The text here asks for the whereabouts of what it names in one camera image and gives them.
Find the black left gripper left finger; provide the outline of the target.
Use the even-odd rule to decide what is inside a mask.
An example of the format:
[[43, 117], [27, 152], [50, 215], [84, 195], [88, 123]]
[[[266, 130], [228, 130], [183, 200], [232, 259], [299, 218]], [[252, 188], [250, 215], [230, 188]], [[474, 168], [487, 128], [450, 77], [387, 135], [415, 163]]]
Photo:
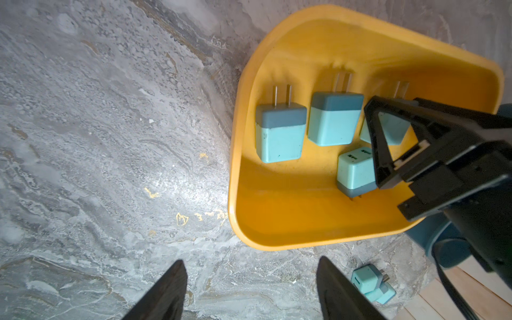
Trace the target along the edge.
[[177, 260], [122, 320], [181, 319], [187, 293], [187, 279], [183, 260]]

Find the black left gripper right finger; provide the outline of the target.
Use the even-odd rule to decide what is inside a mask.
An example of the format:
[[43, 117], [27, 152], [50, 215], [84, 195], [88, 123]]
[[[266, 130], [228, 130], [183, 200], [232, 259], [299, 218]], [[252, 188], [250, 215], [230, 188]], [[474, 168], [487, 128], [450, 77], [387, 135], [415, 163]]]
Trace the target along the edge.
[[325, 256], [319, 260], [316, 284], [324, 319], [385, 320], [385, 317]]

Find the teal plug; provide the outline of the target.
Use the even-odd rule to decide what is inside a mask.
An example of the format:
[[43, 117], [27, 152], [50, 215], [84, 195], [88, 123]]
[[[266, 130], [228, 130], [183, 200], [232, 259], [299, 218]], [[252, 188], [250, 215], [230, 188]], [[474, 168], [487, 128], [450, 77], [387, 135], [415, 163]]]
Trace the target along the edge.
[[373, 264], [369, 264], [353, 271], [351, 283], [360, 293], [367, 294], [380, 288], [380, 285], [388, 279], [388, 274], [384, 273], [383, 270], [379, 270]]
[[349, 91], [353, 74], [336, 75], [331, 91], [312, 95], [307, 137], [320, 147], [349, 145], [353, 141], [364, 95]]
[[307, 108], [292, 101], [292, 86], [287, 86], [284, 103], [258, 105], [255, 112], [255, 144], [264, 163], [296, 160], [301, 157], [305, 137]]
[[382, 282], [378, 288], [365, 294], [365, 297], [370, 302], [377, 302], [381, 305], [385, 305], [395, 296], [396, 290], [394, 290], [388, 282]]
[[[391, 98], [405, 102], [404, 96], [408, 87], [408, 82], [397, 81], [390, 93]], [[410, 127], [410, 123], [389, 113], [379, 113], [379, 118], [388, 145], [400, 145]]]

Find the teal plug moved aside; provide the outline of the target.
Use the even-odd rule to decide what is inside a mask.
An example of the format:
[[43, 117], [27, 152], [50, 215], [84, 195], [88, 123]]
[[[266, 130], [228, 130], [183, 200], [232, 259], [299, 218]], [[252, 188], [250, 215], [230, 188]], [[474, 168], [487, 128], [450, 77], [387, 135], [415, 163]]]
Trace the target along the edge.
[[337, 187], [349, 198], [377, 189], [372, 150], [360, 147], [338, 157]]

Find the yellow plastic bin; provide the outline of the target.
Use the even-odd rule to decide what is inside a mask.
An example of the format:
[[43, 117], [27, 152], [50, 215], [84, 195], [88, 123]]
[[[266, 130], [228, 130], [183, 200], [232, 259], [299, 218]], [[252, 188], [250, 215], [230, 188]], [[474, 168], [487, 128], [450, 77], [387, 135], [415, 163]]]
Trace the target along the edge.
[[412, 196], [406, 183], [349, 198], [337, 187], [340, 154], [350, 145], [305, 140], [302, 156], [266, 164], [256, 149], [255, 111], [286, 99], [309, 107], [337, 73], [352, 74], [350, 91], [366, 99], [417, 97], [495, 113], [504, 74], [494, 61], [335, 5], [291, 14], [258, 45], [239, 80], [231, 136], [229, 221], [260, 250], [277, 251], [402, 233], [413, 224], [398, 210]]

